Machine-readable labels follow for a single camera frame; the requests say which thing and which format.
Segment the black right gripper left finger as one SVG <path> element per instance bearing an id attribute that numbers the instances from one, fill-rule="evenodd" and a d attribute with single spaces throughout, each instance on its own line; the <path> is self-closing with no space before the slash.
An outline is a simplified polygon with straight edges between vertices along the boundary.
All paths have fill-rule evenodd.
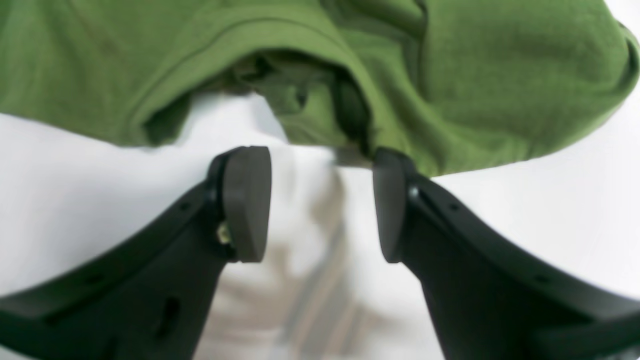
<path id="1" fill-rule="evenodd" d="M 1 298 L 1 344 L 39 360 L 190 360 L 229 263 L 265 257 L 266 146 L 217 155 L 206 179 L 98 258 Z"/>

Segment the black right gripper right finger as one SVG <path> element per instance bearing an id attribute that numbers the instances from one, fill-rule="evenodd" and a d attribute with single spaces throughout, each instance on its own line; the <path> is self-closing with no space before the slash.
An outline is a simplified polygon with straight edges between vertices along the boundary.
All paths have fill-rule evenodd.
<path id="1" fill-rule="evenodd" d="M 384 259 L 418 278 L 446 360 L 637 360 L 639 301 L 505 239 L 404 153 L 372 168 Z"/>

